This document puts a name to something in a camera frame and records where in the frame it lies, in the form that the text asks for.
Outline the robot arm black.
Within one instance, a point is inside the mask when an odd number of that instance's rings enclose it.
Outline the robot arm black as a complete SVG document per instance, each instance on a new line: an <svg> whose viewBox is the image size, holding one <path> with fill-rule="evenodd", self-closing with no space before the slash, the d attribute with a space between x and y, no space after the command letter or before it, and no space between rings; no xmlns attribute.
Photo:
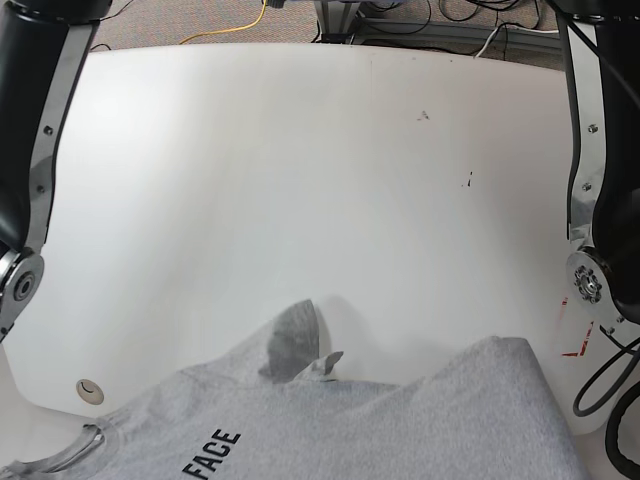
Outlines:
<svg viewBox="0 0 640 480"><path fill-rule="evenodd" d="M37 291L56 157L108 1L1 4L1 334Z"/></svg>
<svg viewBox="0 0 640 480"><path fill-rule="evenodd" d="M617 348L579 390L587 417L616 401L605 452L624 477L639 465L619 427L639 387L618 391L639 365L639 4L552 1L565 62L573 155L567 187L567 277L596 327Z"/></svg>

